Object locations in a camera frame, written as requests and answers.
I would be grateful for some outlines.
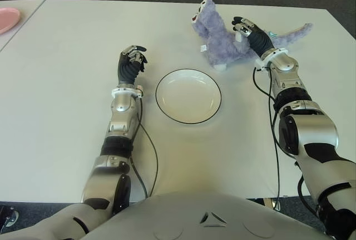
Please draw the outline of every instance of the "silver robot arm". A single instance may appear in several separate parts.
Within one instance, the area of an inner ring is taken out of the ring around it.
[[[135,78],[144,71],[146,58],[141,46],[130,46],[120,54],[118,87],[112,90],[112,117],[109,122],[101,154],[95,160],[85,185],[82,203],[102,209],[110,218],[128,207],[131,181],[129,157],[139,125],[137,98],[142,98],[142,87],[134,88]]]
[[[112,91],[112,118],[101,154],[85,185],[82,203],[70,205],[32,227],[1,234],[1,240],[81,239],[128,207],[131,190],[128,159],[139,125],[137,98],[142,97],[142,87],[134,89],[134,82],[139,72],[144,71],[147,61],[141,51],[145,50],[130,46],[120,54],[118,87]]]
[[[251,21],[235,17],[234,30],[250,40],[260,56],[257,68],[269,68],[274,109],[280,116],[279,143],[294,156],[303,173],[317,215],[336,239],[356,238],[356,164],[336,153],[333,121],[312,101],[298,76],[298,62]]]

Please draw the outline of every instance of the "plush toy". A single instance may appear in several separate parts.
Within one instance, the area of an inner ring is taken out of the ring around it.
[[[215,9],[212,0],[203,0],[192,18],[192,26],[196,33],[206,41],[209,63],[217,70],[225,70],[230,63],[242,58],[258,58],[250,48],[245,37],[235,39],[235,33],[226,30],[223,19]],[[306,36],[312,29],[312,24],[307,23],[297,30],[285,35],[277,36],[267,32],[276,48],[286,47],[296,40]]]

